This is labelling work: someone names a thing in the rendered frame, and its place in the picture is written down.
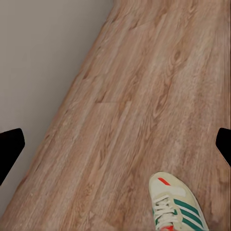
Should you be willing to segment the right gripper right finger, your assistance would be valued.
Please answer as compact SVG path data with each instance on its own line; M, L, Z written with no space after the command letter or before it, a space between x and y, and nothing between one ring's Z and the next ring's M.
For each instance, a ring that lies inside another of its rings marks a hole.
M231 167L231 130L220 128L218 131L216 146L222 153L226 161Z

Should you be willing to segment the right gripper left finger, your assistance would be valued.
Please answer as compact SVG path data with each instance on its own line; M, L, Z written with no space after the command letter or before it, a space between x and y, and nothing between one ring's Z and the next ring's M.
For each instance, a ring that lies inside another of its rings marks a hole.
M0 133L0 186L24 147L20 128Z

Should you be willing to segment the gym shoe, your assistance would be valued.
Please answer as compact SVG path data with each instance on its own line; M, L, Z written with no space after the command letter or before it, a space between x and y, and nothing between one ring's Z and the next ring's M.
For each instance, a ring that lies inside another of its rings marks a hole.
M187 185L166 172L149 180L155 231L209 231L197 198Z

